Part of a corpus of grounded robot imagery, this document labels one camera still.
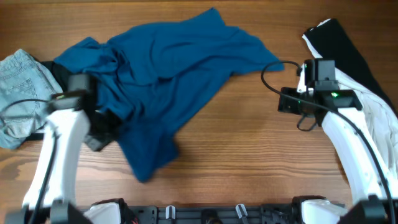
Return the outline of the blue t-shirt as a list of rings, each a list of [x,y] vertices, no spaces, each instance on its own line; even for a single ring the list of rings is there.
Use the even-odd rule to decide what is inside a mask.
[[[175,133],[231,76],[283,69],[261,40],[227,26],[214,8],[136,26],[103,44],[85,38],[55,62],[99,80],[98,108],[121,120],[117,142],[140,182],[178,156]]]

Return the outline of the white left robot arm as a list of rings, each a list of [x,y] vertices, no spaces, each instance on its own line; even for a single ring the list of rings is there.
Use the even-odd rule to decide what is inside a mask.
[[[75,181],[80,148],[90,130],[84,90],[59,93],[47,102],[44,141],[34,179],[22,208],[9,212],[6,223],[120,223],[115,202],[83,212],[75,206]]]

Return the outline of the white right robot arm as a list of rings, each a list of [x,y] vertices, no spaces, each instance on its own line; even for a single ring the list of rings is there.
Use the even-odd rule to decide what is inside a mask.
[[[279,111],[315,118],[336,149],[351,189],[353,207],[327,199],[300,202],[302,223],[397,223],[397,181],[382,164],[352,90],[299,93],[282,88]]]

